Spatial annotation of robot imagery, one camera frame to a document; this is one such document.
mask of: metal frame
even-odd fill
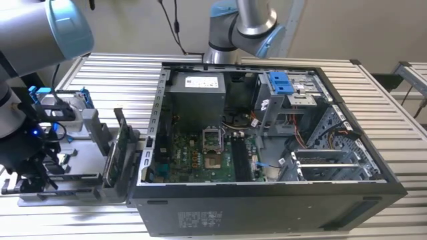
[[[427,238],[427,134],[400,108],[399,103],[372,76],[348,60],[244,57],[244,64],[319,67],[330,78],[346,105],[358,119],[370,141],[402,181],[408,196],[379,212],[350,232],[271,233],[233,235],[223,239],[347,239],[424,240]],[[107,111],[117,105],[128,124],[143,133],[148,129],[148,112],[160,75],[161,62],[200,62],[199,56],[132,55],[93,53],[79,60],[61,81],[61,89],[80,89],[87,85],[100,111],[100,120],[113,127],[113,114]],[[0,236],[40,236],[44,240],[67,237],[111,237],[149,239],[135,208],[124,204],[91,207],[17,207],[17,197],[0,196],[3,229]],[[213,240],[220,236],[199,239]]]
[[[394,74],[400,75],[427,98],[427,63],[402,61],[394,70]]]

